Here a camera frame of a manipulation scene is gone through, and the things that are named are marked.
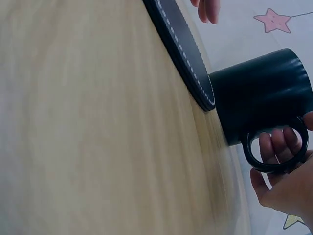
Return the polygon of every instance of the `hand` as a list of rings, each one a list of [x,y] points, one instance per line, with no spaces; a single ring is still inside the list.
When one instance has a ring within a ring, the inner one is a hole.
[[[304,116],[309,130],[313,130],[313,112]],[[264,163],[277,164],[292,158],[301,148],[291,128],[283,131],[274,130],[272,137],[261,134],[259,138],[260,152]],[[299,163],[297,169],[289,174],[268,174],[272,185],[270,190],[265,184],[262,174],[251,170],[251,182],[262,206],[273,208],[286,214],[300,216],[313,229],[313,150],[306,153],[306,162]]]
[[[202,22],[218,23],[220,0],[190,0],[198,8],[198,15]]]

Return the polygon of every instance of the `black mug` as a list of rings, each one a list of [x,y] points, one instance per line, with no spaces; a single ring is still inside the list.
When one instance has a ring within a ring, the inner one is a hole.
[[[260,172],[289,172],[305,161],[309,135],[303,115],[313,110],[313,92],[300,59],[290,49],[211,73],[216,109],[229,145],[242,144],[249,164]],[[252,141],[262,132],[289,126],[300,134],[302,147],[276,165],[258,161]]]

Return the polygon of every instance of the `white fabric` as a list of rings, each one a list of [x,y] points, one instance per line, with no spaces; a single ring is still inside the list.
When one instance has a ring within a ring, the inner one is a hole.
[[[313,83],[313,14],[292,17],[287,26],[291,33],[265,26],[254,16],[265,15],[270,8],[278,15],[295,16],[313,11],[312,0],[221,0],[218,25],[200,22],[197,10],[185,0],[196,23],[214,71],[282,48],[292,49],[306,68]],[[300,222],[283,229],[287,215],[259,205],[251,186],[249,171],[241,146],[237,147],[248,198],[253,235],[307,235],[309,229]],[[253,152],[258,144],[253,143]]]

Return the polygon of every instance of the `black coaster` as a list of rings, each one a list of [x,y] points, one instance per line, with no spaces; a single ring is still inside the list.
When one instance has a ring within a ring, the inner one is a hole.
[[[215,108],[208,72],[175,0],[143,0],[161,40],[190,94],[204,111]]]

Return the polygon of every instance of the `wooden table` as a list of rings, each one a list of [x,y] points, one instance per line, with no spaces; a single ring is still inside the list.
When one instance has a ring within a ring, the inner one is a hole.
[[[0,152],[1,235],[250,233],[237,156],[141,0],[0,1]]]

